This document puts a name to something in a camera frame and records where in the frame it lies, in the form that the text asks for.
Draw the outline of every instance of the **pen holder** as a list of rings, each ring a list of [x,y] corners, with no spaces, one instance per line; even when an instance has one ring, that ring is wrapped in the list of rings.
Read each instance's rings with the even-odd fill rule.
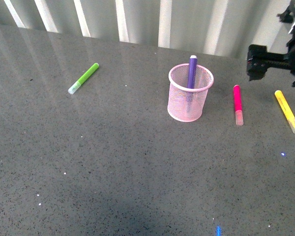
[[[189,64],[175,66],[169,72],[171,82],[168,99],[168,113],[176,120],[195,121],[202,115],[208,89],[213,85],[212,73],[197,65],[195,86],[187,88]]]

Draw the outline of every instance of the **marker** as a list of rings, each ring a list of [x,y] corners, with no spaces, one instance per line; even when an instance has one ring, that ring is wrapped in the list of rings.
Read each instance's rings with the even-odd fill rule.
[[[189,59],[189,73],[188,73],[188,88],[195,88],[196,70],[197,70],[197,56],[192,55]]]
[[[79,87],[99,68],[99,64],[95,63],[88,69],[84,75],[82,75],[77,82],[74,83],[74,85],[69,88],[68,92],[69,94],[74,94],[76,90],[78,90]]]
[[[235,107],[236,125],[243,125],[244,119],[242,117],[241,96],[240,96],[239,85],[234,86],[233,93],[234,93],[234,107]]]
[[[216,236],[221,236],[221,227],[220,226],[216,227]]]
[[[293,112],[291,111],[290,106],[288,105],[282,91],[277,90],[277,91],[275,91],[274,94],[275,94],[275,97],[282,108],[282,111],[284,112],[284,115],[285,115],[287,121],[290,124],[290,127],[291,127],[293,133],[295,133],[295,116],[294,116]]]
[[[198,62],[197,56],[192,55],[189,59],[189,72],[188,72],[188,82],[187,82],[187,87],[189,89],[195,88],[197,62]],[[187,98],[187,113],[189,118],[191,118],[192,116],[192,114],[190,113],[192,100],[193,100],[193,93],[191,92],[190,96]]]

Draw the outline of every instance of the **table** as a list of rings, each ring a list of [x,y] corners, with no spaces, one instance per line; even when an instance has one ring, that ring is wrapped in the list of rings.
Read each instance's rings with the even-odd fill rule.
[[[215,81],[179,122],[168,72],[191,54],[0,26],[0,236],[295,235],[295,134],[274,97],[295,115],[295,78],[196,54]]]

